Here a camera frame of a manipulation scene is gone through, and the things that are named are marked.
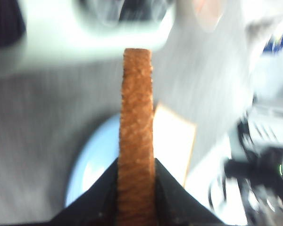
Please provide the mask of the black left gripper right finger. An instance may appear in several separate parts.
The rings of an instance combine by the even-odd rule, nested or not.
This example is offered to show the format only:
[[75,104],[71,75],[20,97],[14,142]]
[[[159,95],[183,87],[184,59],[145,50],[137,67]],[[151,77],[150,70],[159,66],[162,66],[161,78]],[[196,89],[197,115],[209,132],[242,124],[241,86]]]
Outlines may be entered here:
[[215,214],[191,196],[155,159],[155,202],[159,226],[222,226]]

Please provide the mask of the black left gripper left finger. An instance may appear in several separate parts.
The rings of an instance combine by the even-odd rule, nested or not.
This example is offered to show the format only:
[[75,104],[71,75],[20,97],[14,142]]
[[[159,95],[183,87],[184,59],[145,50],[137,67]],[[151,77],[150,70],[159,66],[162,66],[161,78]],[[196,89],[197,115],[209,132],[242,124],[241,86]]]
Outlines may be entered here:
[[117,215],[117,160],[80,197],[47,226],[115,226]]

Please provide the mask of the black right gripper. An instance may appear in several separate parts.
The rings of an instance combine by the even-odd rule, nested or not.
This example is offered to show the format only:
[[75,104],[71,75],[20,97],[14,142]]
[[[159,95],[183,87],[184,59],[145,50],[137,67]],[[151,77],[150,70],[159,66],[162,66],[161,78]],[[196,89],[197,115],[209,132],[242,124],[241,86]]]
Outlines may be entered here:
[[270,189],[283,204],[283,103],[254,103],[237,131],[246,160],[228,160],[226,176]]

